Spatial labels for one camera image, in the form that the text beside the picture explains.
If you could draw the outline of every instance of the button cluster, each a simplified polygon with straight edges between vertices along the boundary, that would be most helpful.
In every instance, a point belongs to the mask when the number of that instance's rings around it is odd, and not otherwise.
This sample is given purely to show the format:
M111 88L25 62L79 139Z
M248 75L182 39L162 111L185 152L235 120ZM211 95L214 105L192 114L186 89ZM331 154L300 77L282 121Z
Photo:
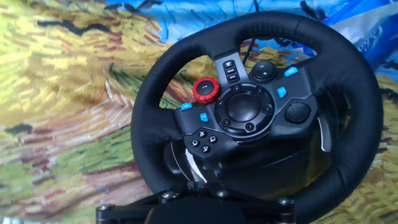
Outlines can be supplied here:
M207 132L205 130L200 130L199 133L198 133L198 137L201 138L201 139L205 139L207 137ZM212 135L212 136L210 136L208 138L208 142L210 144L215 144L217 142L217 140L218 139L217 139L217 137L215 135ZM195 147L195 148L199 147L200 146L200 140L194 139L194 140L192 140L191 144L192 144L192 147ZM201 147L201 150L202 150L203 153L208 153L208 152L210 152L211 148L210 148L209 145L204 144Z
M234 83L239 80L239 74L233 60L224 62L224 70L228 83Z
M299 70L297 70L296 67L290 67L288 70L285 71L284 76L285 77L290 77L290 76L296 74L297 72L299 72ZM278 88L277 92L278 92L279 98L281 98L281 99L283 97L285 97L286 94L287 94L287 90L286 90L285 87Z

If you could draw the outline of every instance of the black cable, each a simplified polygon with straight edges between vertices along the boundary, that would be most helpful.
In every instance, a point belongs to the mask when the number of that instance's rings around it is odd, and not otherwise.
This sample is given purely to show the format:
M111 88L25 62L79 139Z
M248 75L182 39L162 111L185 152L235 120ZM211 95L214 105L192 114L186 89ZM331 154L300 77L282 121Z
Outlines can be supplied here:
M259 3L257 2L257 0L253 0L254 1L254 7L256 8L256 12L258 12L259 11ZM252 38L251 39L251 43L250 43L250 45L249 45L249 47L248 47L248 51L246 52L246 55L244 56L244 58L243 58L243 64L245 64L246 63L246 61L248 60L248 57L249 57L249 55L250 55L250 52L251 52L251 50L253 49L253 46L254 46L254 42L256 41L256 39L255 38Z

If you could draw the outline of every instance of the racing wheel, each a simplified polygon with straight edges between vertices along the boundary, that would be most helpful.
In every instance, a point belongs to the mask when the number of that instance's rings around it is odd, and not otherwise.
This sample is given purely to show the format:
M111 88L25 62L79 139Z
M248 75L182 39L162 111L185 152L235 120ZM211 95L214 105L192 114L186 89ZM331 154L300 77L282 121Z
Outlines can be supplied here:
M317 56L283 69L262 63L247 74L238 54L240 44L259 37L300 42ZM159 108L175 74L202 55L214 61L218 81L206 77L196 82L197 105ZM351 117L330 149L332 163L326 172L290 196L298 223L312 222L339 205L364 178L383 125L381 92L367 61L342 35L312 19L257 12L171 46L151 68L136 98L131 123L135 161L151 191L165 190L186 181L164 162L169 142L181 140L195 159L214 164L247 144L305 136L318 119L317 96L328 90L344 95Z

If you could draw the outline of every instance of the black button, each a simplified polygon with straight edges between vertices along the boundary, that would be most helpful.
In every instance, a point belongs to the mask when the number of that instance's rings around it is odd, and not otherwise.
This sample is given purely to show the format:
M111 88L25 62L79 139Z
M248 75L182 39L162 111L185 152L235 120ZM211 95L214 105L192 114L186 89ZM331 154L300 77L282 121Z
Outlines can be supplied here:
M204 80L200 82L197 86L197 92L202 96L211 93L213 89L214 89L214 84L209 80Z
M247 123L245 127L248 131L252 131L254 129L254 125L252 123Z
M223 126L224 127L228 127L229 126L229 120L228 119L225 119L224 121L223 121Z
M210 136L209 142L212 143L212 144L216 143L217 142L217 137L216 136Z
M204 138L206 137L207 132L206 131L199 131L199 138Z
M228 76L228 81L229 82L234 82L236 80L238 80L238 75L237 74L233 74L233 75Z
M292 103L285 112L285 119L294 124L304 123L310 116L311 109L303 103Z
M200 145L200 141L194 139L192 140L192 147L198 147Z
M226 73L227 73L228 75L230 75L230 74L232 74L232 73L235 73L235 68L228 69L228 70L226 71Z
M253 68L254 75L259 79L271 78L276 72L276 66L271 62L259 62Z
M203 146L203 147L201 148L201 151L202 151L203 153L209 153L209 152L210 152L210 146Z
M231 68L232 66L234 66L234 63L232 61L224 62L224 68Z

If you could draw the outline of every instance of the painted backdrop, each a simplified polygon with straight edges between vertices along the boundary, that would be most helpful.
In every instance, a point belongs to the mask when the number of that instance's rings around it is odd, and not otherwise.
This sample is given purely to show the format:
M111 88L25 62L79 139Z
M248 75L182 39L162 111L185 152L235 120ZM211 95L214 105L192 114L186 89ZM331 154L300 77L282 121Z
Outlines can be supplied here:
M308 16L307 6L327 16L338 0L258 3L260 11ZM94 223L101 202L149 195L129 136L140 84L179 39L254 11L249 0L0 0L0 220ZM283 45L256 42L247 69L260 60L297 62ZM317 223L398 222L397 60L395 53L376 71L385 109L376 160L352 196ZM204 76L216 77L208 57L187 64L161 106L193 101L192 83Z

